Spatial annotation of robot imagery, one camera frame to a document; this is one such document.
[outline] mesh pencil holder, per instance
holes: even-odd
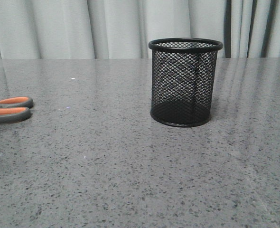
[[[151,116],[176,127],[195,127],[210,120],[215,65],[221,42],[166,38],[152,49]]]

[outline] scissors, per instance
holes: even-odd
[[[28,96],[16,96],[0,100],[0,124],[15,123],[31,116],[33,99]]]

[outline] curtain fold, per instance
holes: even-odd
[[[0,58],[148,58],[169,37],[280,57],[280,0],[0,0]]]

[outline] countertop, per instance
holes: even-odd
[[[280,58],[217,60],[211,120],[149,114],[151,60],[0,60],[0,228],[280,228]]]

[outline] curtain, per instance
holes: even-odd
[[[171,37],[280,57],[280,0],[0,0],[0,58],[148,58]]]

